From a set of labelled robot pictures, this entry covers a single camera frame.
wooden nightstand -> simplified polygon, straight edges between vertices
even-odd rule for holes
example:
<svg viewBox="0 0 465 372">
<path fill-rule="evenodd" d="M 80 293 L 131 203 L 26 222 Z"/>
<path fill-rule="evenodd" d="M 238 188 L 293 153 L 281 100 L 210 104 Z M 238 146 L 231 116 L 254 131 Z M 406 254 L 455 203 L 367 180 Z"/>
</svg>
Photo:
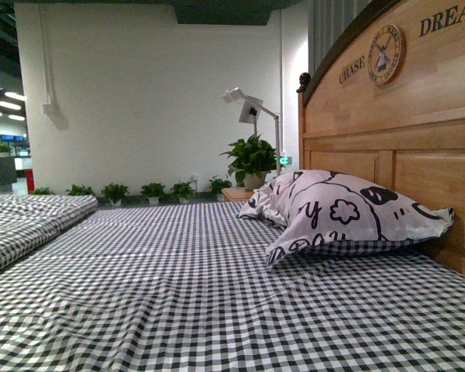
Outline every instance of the wooden nightstand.
<svg viewBox="0 0 465 372">
<path fill-rule="evenodd" d="M 226 202 L 245 202 L 253 195 L 253 191 L 245 191 L 244 188 L 223 188 L 222 193 Z"/>
</svg>

checkered bedsheet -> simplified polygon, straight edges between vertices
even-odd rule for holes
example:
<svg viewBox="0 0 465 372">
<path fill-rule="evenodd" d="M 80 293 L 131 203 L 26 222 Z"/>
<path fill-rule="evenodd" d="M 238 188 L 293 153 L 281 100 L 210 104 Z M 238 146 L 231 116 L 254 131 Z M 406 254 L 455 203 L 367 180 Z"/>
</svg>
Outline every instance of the checkered bedsheet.
<svg viewBox="0 0 465 372">
<path fill-rule="evenodd" d="M 0 370 L 465 370 L 465 277 L 290 256 L 240 203 L 103 210 L 0 274 Z"/>
<path fill-rule="evenodd" d="M 98 207 L 94 196 L 0 196 L 0 270 Z"/>
</svg>

pillow with cartoon print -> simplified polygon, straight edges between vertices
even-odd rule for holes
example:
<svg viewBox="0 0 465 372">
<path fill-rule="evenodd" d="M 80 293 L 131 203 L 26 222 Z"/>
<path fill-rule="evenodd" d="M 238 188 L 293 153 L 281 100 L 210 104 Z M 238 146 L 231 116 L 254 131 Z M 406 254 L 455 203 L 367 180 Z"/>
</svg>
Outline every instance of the pillow with cartoon print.
<svg viewBox="0 0 465 372">
<path fill-rule="evenodd" d="M 333 255 L 394 250 L 444 235 L 453 216 L 452 208 L 431 211 L 372 182 L 326 170 L 283 174 L 238 214 L 286 227 L 266 249 L 268 267 L 305 249 Z"/>
</svg>

blue sign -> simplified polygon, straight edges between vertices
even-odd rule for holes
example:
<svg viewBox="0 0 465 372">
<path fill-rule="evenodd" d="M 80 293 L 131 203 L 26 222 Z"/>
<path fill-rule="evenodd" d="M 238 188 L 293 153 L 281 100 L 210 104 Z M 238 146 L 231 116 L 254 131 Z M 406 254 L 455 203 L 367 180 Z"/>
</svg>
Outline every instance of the blue sign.
<svg viewBox="0 0 465 372">
<path fill-rule="evenodd" d="M 0 135 L 1 141 L 14 141 L 14 136 L 10 136 L 9 134 L 1 134 Z"/>
</svg>

windmill logo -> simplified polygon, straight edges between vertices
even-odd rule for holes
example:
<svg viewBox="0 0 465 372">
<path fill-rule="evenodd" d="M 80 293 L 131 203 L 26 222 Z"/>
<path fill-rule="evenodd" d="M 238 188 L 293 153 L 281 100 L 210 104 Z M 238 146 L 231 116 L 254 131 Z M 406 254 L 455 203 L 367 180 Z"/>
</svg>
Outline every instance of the windmill logo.
<svg viewBox="0 0 465 372">
<path fill-rule="evenodd" d="M 405 58 L 405 35 L 397 26 L 385 26 L 372 40 L 368 71 L 377 85 L 391 82 L 401 70 Z"/>
</svg>

